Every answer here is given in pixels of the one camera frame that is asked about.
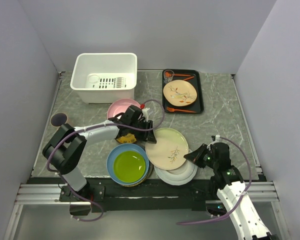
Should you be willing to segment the cream green leaf plate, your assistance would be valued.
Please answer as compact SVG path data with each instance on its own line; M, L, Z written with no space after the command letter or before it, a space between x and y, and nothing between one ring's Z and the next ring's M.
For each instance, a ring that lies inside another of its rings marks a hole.
M156 143L145 144L145 152L149 161L162 170L170 171L181 167L189 153L186 138L173 128L158 128L154 131Z

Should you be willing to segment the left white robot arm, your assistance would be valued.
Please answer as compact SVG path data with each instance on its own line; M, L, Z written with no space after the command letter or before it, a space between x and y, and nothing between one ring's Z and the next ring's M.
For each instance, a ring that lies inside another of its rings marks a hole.
M101 123L84 127L61 125L43 148L42 155L47 159L47 170L65 180L71 195L83 201L92 195L89 182L78 168L86 145L126 138L155 144L154 129L153 121L144 117L141 108L131 105L125 112Z

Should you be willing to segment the yellow patterned small plate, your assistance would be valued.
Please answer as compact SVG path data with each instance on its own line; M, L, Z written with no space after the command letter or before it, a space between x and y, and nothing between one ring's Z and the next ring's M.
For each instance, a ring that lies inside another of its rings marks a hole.
M134 144L137 142L135 135L131 133L117 137L115 140L120 144Z

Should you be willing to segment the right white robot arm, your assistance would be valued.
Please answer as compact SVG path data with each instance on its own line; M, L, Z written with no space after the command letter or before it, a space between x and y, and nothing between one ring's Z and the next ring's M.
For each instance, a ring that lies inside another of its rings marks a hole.
M278 240L279 237L266 227L248 195L252 181L245 183L240 171L232 164L230 147L223 142L202 144L197 150L184 155L197 167L209 167L209 195L221 200L226 213L210 220L180 222L179 225L196 225L230 219L239 240Z

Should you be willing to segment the pink plastic plate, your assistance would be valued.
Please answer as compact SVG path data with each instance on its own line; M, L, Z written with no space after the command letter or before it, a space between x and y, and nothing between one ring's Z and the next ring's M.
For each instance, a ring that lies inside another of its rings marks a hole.
M130 98L122 98L113 102L107 111L107 120L117 118L118 120L123 117L124 120L137 120L141 115L140 104Z

